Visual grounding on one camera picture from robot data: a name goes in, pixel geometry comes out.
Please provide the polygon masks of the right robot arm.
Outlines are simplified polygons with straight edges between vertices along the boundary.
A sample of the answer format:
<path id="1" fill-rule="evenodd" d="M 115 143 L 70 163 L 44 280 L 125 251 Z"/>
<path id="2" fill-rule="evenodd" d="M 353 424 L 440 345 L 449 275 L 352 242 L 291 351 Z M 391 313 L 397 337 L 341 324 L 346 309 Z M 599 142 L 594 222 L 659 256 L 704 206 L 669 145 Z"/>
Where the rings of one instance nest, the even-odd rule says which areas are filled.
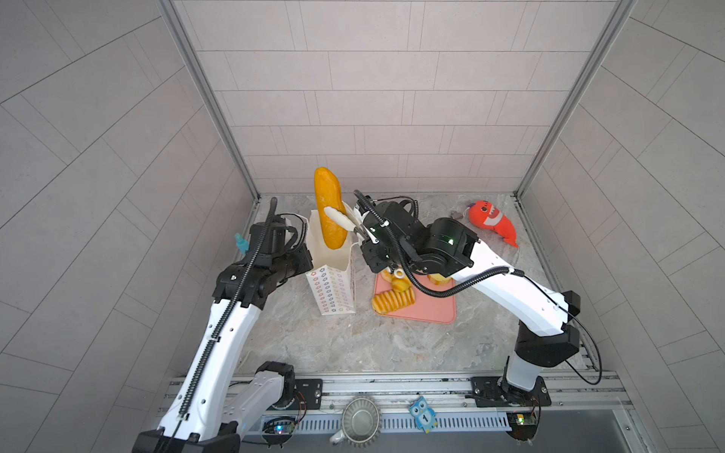
<path id="1" fill-rule="evenodd" d="M 409 197 L 355 196 L 358 202 L 352 209 L 323 205 L 319 212 L 337 228 L 356 234 L 373 273 L 407 277 L 419 292 L 434 298 L 475 289 L 518 318 L 514 351 L 498 381 L 498 400 L 510 406 L 542 406 L 542 370 L 568 362 L 588 332 L 577 318 L 580 296 L 537 283 L 453 218 L 423 225 L 418 205 Z"/>

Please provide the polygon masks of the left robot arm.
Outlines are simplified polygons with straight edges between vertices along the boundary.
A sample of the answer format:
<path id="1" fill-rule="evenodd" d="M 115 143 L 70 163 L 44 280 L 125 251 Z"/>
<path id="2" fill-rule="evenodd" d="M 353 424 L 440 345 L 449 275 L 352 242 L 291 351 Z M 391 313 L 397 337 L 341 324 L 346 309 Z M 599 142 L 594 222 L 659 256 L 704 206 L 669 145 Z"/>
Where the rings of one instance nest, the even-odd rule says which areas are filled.
<path id="1" fill-rule="evenodd" d="M 250 229 L 250 249 L 216 280 L 207 330 L 174 403 L 158 428 L 140 433 L 135 452 L 238 452 L 250 428 L 273 405 L 295 399 L 295 370 L 266 362 L 228 400 L 247 338 L 270 294 L 313 268 L 307 228 L 294 228 L 271 199 L 264 222 Z"/>

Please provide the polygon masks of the white printed paper bag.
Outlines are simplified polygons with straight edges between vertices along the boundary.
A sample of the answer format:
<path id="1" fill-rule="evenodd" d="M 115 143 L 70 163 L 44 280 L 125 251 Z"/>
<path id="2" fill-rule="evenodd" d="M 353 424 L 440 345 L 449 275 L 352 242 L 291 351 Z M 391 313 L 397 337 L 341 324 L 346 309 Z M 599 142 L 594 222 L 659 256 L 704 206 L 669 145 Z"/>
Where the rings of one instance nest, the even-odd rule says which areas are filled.
<path id="1" fill-rule="evenodd" d="M 305 274 L 315 302 L 323 316 L 355 313 L 355 281 L 352 249 L 357 240 L 347 231 L 345 243 L 329 249 L 323 239 L 317 210 L 306 218 L 307 249 L 313 259 L 313 269 Z"/>

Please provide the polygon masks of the long brown baguette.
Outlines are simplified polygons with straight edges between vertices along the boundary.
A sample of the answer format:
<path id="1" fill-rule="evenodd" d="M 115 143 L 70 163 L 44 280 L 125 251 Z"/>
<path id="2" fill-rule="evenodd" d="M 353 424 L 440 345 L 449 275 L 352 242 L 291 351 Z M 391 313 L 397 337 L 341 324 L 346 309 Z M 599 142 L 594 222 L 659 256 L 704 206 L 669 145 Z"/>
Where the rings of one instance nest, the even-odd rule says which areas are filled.
<path id="1" fill-rule="evenodd" d="M 330 219 L 325 209 L 332 208 L 340 213 L 347 213 L 340 182 L 328 168 L 319 167 L 315 170 L 313 185 L 323 240 L 329 249 L 337 250 L 344 245 L 349 233 Z"/>

